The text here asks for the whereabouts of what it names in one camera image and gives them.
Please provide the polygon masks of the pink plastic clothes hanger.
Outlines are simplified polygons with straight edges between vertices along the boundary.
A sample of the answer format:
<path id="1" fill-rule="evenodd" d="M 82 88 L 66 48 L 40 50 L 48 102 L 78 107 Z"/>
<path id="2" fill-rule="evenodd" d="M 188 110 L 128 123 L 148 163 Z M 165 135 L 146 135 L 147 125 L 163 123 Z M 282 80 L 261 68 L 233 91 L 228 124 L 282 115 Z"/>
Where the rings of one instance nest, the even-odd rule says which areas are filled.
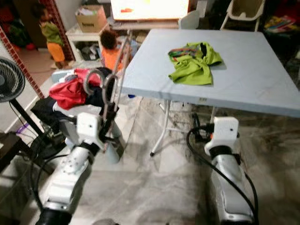
<path id="1" fill-rule="evenodd" d="M 98 74 L 98 78 L 101 81 L 101 88 L 103 88 L 102 84 L 107 84 L 107 82 L 109 81 L 114 81 L 113 83 L 113 87 L 115 87 L 116 81 L 119 78 L 122 78 L 124 76 L 124 71 L 126 70 L 126 63 L 130 62 L 132 59 L 132 50 L 131 50 L 131 31 L 127 31 L 127 35 L 124 37 L 124 39 L 122 39 L 122 45 L 120 45 L 120 50 L 119 50 L 119 55 L 117 58 L 117 63 L 114 66 L 114 69 L 112 70 L 112 73 L 110 75 L 108 75 L 104 80 L 102 79 L 102 77 Z M 84 82 L 83 82 L 83 87 L 84 90 L 87 92 L 87 94 L 92 94 L 92 91 L 90 90 L 90 88 L 88 87 L 88 80 L 90 79 L 90 77 L 85 77 Z"/>

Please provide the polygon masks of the lime green shirt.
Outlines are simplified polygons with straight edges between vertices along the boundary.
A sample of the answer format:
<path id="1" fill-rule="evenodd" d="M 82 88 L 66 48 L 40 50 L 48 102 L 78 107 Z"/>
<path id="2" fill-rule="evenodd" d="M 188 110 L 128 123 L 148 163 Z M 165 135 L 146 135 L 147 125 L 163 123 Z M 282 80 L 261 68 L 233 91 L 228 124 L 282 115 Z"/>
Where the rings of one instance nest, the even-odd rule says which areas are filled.
<path id="1" fill-rule="evenodd" d="M 187 43 L 167 53 L 174 66 L 168 77 L 173 83 L 202 86 L 213 84 L 211 66 L 223 63 L 220 54 L 206 42 Z"/>

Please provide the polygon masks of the navy blue garment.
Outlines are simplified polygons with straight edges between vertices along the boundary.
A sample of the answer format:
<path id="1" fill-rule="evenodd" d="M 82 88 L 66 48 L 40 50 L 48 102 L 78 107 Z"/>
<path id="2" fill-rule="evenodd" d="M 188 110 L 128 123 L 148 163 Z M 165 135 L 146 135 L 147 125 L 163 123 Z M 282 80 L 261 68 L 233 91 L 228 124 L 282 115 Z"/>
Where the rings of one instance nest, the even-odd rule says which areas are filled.
<path id="1" fill-rule="evenodd" d="M 97 67 L 99 71 L 99 75 L 104 80 L 108 75 L 112 73 L 112 70 L 107 67 Z M 113 83 L 114 81 L 109 81 L 107 84 L 102 84 L 103 88 L 107 88 L 107 99 L 111 98 L 111 95 L 113 93 Z M 97 75 L 92 75 L 90 79 L 88 80 L 88 87 L 93 92 L 92 95 L 88 95 L 86 99 L 86 104 L 88 105 L 94 105 L 97 107 L 103 107 L 104 102 L 102 99 L 102 91 L 103 88 L 100 86 L 100 80 L 98 79 Z"/>

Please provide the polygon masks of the child in orange shirt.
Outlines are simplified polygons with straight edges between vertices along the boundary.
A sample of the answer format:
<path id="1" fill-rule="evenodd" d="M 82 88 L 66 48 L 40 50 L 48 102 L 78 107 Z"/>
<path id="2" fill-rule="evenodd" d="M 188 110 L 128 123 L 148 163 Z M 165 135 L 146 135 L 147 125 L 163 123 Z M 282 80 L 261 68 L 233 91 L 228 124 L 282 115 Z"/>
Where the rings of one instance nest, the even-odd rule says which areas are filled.
<path id="1" fill-rule="evenodd" d="M 100 34 L 100 43 L 102 47 L 102 58 L 105 67 L 114 69 L 119 55 L 120 45 L 122 42 L 118 41 L 118 34 L 113 30 L 103 30 Z"/>

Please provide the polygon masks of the light blue folding table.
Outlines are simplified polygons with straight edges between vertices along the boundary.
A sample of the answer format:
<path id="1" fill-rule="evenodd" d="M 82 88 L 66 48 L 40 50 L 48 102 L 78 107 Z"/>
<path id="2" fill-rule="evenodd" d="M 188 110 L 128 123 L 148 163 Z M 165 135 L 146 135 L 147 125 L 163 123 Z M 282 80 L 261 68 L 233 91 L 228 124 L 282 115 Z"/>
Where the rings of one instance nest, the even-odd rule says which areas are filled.
<path id="1" fill-rule="evenodd" d="M 168 51 L 207 42 L 224 63 L 213 84 L 175 84 Z M 122 92 L 138 97 L 300 118 L 300 91 L 260 32 L 152 29 L 125 69 Z"/>

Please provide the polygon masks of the dark wooden table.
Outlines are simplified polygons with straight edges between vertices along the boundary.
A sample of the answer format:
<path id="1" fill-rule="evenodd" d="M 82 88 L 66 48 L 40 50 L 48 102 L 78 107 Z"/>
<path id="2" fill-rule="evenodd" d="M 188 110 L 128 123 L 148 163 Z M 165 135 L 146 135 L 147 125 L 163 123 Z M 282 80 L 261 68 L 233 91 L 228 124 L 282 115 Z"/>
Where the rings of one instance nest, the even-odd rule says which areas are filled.
<path id="1" fill-rule="evenodd" d="M 2 172 L 19 153 L 30 155 L 29 146 L 15 133 L 6 133 L 0 138 L 0 171 Z"/>

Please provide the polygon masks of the small white shelf table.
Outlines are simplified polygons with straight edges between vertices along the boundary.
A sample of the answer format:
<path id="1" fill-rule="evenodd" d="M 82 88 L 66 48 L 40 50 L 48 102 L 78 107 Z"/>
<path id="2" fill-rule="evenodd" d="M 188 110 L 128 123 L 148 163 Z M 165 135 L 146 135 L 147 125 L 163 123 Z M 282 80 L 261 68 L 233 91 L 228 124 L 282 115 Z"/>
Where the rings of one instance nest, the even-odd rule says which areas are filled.
<path id="1" fill-rule="evenodd" d="M 69 46 L 72 49 L 72 52 L 74 54 L 74 58 L 77 62 L 84 61 L 84 58 L 81 54 L 81 51 L 77 49 L 76 45 L 79 42 L 92 42 L 95 41 L 98 44 L 100 43 L 100 34 L 108 28 L 109 24 L 105 24 L 103 28 L 101 28 L 101 31 L 99 32 L 83 32 L 78 24 L 75 24 L 73 28 L 70 28 L 66 32 L 66 36 L 69 42 Z"/>

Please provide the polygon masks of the black standing fan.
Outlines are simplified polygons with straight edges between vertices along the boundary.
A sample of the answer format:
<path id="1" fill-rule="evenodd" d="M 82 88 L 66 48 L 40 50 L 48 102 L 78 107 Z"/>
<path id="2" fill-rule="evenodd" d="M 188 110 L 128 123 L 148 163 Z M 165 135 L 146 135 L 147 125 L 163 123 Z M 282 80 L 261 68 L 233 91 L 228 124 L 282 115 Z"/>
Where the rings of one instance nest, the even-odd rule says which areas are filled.
<path id="1" fill-rule="evenodd" d="M 24 91 L 24 87 L 25 77 L 23 71 L 12 60 L 0 57 L 0 102 L 9 102 L 21 117 L 30 124 L 37 135 L 43 135 L 43 130 L 33 122 L 26 110 L 17 101 L 17 97 Z"/>

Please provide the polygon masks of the brown cardboard box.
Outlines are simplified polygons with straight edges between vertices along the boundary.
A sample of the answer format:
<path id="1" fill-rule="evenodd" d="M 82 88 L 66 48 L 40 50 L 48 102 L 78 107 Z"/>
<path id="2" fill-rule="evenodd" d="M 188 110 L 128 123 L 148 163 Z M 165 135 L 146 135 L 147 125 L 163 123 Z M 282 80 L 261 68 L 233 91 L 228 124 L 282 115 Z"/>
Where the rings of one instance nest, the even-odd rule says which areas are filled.
<path id="1" fill-rule="evenodd" d="M 75 13 L 81 32 L 98 33 L 107 25 L 103 6 L 81 6 Z"/>

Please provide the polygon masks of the child in green shirt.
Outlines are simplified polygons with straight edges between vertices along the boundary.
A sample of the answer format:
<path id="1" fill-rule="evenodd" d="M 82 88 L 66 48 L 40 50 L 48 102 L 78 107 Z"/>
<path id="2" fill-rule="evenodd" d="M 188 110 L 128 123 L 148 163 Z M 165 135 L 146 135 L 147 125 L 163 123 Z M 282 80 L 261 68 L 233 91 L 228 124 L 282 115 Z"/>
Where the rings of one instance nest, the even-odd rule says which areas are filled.
<path id="1" fill-rule="evenodd" d="M 57 69 L 68 68 L 68 62 L 63 52 L 64 43 L 60 38 L 60 30 L 51 21 L 51 15 L 41 3 L 34 3 L 31 6 L 32 14 L 39 20 L 39 27 L 43 36 L 46 38 L 46 45 L 52 60 Z"/>

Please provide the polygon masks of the bright television screen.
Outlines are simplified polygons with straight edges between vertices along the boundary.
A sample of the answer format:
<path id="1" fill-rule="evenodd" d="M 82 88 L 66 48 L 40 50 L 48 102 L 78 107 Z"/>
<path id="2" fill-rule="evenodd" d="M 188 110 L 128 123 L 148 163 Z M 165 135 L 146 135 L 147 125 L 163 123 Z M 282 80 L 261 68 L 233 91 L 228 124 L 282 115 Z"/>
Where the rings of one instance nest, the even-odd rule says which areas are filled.
<path id="1" fill-rule="evenodd" d="M 116 21 L 180 19 L 188 14 L 189 0 L 111 0 Z"/>

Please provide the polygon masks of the beige baby high chair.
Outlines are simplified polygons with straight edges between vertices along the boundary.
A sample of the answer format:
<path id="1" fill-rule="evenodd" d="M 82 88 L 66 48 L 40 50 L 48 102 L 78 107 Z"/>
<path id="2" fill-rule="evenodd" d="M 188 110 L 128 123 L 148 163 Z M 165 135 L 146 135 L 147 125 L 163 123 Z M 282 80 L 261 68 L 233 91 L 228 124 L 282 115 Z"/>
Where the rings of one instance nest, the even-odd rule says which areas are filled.
<path id="1" fill-rule="evenodd" d="M 225 30 L 225 24 L 227 24 L 229 19 L 232 19 L 244 22 L 254 21 L 254 32 L 257 32 L 265 2 L 266 0 L 231 0 L 219 30 Z"/>

